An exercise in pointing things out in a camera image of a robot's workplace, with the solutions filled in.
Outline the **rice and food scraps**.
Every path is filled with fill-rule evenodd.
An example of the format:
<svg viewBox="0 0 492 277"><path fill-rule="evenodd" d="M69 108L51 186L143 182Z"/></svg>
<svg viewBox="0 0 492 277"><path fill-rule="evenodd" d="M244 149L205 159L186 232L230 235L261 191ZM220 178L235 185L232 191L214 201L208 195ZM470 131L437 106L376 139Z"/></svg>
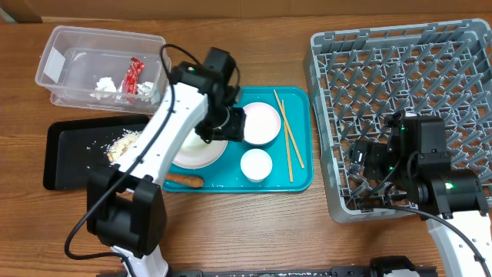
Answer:
<svg viewBox="0 0 492 277"><path fill-rule="evenodd" d="M141 131L123 128L120 135L116 135L114 132L111 134L99 133L98 137L90 138L90 144L85 149L88 152L85 169L89 170L97 164L112 165L127 152L140 135Z"/></svg>

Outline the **red snack wrapper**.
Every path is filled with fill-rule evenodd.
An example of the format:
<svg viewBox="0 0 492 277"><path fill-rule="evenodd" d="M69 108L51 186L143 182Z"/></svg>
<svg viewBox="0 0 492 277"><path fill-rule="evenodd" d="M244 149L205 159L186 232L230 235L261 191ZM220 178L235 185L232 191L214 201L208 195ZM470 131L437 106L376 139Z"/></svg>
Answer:
<svg viewBox="0 0 492 277"><path fill-rule="evenodd" d="M136 57L131 58L129 68L121 84L121 91L123 93L132 95L137 94L138 78L144 68L145 64L143 62Z"/></svg>

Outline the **white tissue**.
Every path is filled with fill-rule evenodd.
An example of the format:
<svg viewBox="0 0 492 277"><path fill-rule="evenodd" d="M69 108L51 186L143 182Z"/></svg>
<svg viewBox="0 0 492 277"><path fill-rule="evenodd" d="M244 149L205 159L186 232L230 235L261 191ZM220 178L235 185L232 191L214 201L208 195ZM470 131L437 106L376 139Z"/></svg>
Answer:
<svg viewBox="0 0 492 277"><path fill-rule="evenodd" d="M115 92L117 92L117 89L112 77L103 77L96 83L95 92L91 93L90 96L100 100L101 98L109 97L110 93Z"/></svg>
<svg viewBox="0 0 492 277"><path fill-rule="evenodd" d="M159 99L159 94L153 89L153 87L153 82L143 82L141 84L138 84L137 95L143 101L154 104Z"/></svg>

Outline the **large white bowl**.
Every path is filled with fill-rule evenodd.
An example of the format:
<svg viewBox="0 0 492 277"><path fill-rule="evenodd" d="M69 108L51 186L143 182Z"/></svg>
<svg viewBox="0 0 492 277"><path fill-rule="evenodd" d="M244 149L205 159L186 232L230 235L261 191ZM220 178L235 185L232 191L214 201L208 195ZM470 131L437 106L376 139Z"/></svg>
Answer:
<svg viewBox="0 0 492 277"><path fill-rule="evenodd" d="M251 145L266 145L273 141L280 129L281 119L277 110L264 102L252 102L244 108L244 140Z"/></svg>

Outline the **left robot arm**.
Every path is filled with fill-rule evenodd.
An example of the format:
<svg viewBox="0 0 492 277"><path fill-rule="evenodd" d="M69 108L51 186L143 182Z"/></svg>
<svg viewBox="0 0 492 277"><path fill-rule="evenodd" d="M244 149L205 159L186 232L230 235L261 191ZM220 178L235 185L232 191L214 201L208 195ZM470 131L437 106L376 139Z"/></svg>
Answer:
<svg viewBox="0 0 492 277"><path fill-rule="evenodd" d="M211 48L200 63L193 59L165 69L169 86L139 138L110 167L91 171L87 212L76 225L87 226L111 248L129 276L167 276L159 244L167 216L161 187L190 132L206 143L241 142L246 115L236 107L238 72L229 52Z"/></svg>

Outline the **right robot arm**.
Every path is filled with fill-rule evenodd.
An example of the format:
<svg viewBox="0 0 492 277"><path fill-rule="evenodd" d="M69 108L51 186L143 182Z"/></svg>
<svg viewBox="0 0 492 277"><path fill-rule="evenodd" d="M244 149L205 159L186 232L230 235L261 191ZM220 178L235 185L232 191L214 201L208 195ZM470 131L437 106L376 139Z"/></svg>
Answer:
<svg viewBox="0 0 492 277"><path fill-rule="evenodd" d="M415 208L401 207L425 221L449 276L491 274L491 220L477 174L453 169L444 120L395 112L385 119L385 143L358 139L348 150L349 171L377 180L358 206L386 183L402 189Z"/></svg>

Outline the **small white cup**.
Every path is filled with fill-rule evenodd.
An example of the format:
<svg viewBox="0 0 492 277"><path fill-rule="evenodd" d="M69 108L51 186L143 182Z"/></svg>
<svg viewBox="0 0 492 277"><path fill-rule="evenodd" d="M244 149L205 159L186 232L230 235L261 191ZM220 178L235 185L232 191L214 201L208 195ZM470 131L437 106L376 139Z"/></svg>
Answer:
<svg viewBox="0 0 492 277"><path fill-rule="evenodd" d="M273 162L270 155L262 149L250 149L241 157L241 171L251 182L262 182L271 173Z"/></svg>

